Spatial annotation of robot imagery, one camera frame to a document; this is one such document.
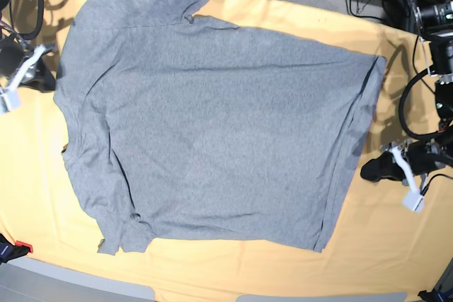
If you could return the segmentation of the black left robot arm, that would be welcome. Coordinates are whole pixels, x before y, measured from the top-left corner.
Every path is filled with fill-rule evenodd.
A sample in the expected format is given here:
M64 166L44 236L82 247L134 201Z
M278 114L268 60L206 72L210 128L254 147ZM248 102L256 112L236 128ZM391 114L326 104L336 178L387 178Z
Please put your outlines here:
M431 60L404 88L397 108L399 123L407 140L389 144L378 158L368 161L361 177L370 182L392 180L409 183L416 176L426 178L431 172L452 166L452 0L404 0L416 31L416 42L428 42ZM438 128L417 134L405 118L406 101L413 87L426 76L436 77L432 94L439 117Z

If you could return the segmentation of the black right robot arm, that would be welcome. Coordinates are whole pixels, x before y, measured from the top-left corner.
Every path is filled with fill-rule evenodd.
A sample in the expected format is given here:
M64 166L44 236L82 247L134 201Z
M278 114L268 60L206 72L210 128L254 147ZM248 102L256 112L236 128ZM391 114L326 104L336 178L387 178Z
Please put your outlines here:
M1 0L1 9L7 9L9 21L1 20L1 76L8 86L18 81L19 86L41 93L55 90L56 80L47 68L43 57L56 50L56 44L40 44L44 50L38 59L32 61L35 48L32 41L38 37L44 22L45 0L37 0L36 24L29 33L20 33L13 23L13 0Z

